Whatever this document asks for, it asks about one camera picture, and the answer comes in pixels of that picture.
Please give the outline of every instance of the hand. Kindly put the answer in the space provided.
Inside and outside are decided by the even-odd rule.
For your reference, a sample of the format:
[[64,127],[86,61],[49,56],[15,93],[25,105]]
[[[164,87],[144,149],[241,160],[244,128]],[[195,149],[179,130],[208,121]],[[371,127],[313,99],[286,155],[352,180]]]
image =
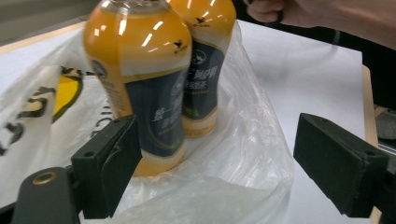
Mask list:
[[283,10],[282,23],[300,27],[321,25],[321,21],[331,13],[331,2],[336,0],[253,0],[247,4],[247,13],[255,20],[272,22],[277,20],[277,12]]

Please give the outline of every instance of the plastic bag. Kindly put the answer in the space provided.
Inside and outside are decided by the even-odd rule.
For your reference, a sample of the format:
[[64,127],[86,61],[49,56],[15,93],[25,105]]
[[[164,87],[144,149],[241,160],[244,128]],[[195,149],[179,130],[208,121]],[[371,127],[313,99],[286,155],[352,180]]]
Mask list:
[[[21,118],[26,100],[42,86],[56,89],[62,71],[83,79],[73,104],[51,123],[55,97],[47,93],[49,115]],[[17,141],[8,128],[0,132],[0,180],[6,183],[1,206],[16,200],[17,188],[29,174],[70,164],[70,157],[111,120],[106,94],[90,71],[78,34],[21,77],[11,87],[16,91],[1,96],[2,127],[19,124],[24,129]],[[242,47],[237,23],[220,74],[219,123],[206,136],[188,139],[187,147],[177,168],[155,177],[133,177],[113,218],[82,222],[265,223],[279,209],[290,191],[293,161]]]

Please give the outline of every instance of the screw hole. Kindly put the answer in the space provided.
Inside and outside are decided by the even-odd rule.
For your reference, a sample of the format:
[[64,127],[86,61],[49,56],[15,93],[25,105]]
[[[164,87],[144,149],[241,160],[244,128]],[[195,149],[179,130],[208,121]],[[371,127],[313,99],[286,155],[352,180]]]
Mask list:
[[33,184],[34,185],[47,184],[50,181],[54,180],[56,177],[57,177],[57,175],[55,172],[46,172],[46,173],[36,176],[33,179]]

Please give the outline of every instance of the juice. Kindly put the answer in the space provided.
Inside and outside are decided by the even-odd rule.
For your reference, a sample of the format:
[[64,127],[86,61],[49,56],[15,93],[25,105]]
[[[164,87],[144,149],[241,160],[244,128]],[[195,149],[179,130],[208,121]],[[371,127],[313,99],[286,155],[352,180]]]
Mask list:
[[192,35],[182,123],[187,137],[199,137],[213,130],[217,123],[219,73],[236,13],[231,0],[166,1],[189,25]]
[[157,175],[185,153],[181,126],[191,34],[163,0],[103,1],[84,31],[84,48],[116,118],[135,113],[143,159],[134,175]]

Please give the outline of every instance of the finger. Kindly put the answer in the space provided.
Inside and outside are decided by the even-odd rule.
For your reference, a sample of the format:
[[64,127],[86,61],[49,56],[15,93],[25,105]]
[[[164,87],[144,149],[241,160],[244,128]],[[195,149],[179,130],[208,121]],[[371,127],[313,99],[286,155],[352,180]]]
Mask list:
[[247,8],[257,12],[265,13],[271,11],[280,11],[284,6],[284,0],[254,0],[251,4],[247,5]]
[[273,21],[277,21],[278,19],[277,11],[257,12],[255,10],[251,10],[250,8],[248,8],[247,14],[251,16],[254,20],[260,22],[273,22]]
[[263,22],[262,24],[265,25],[265,26],[268,26],[268,27],[276,27],[276,26],[278,26],[283,21],[283,10],[278,11],[276,14],[277,14],[276,21]]
[[244,3],[246,4],[246,5],[250,5],[250,4],[252,4],[254,2],[254,0],[244,0]]

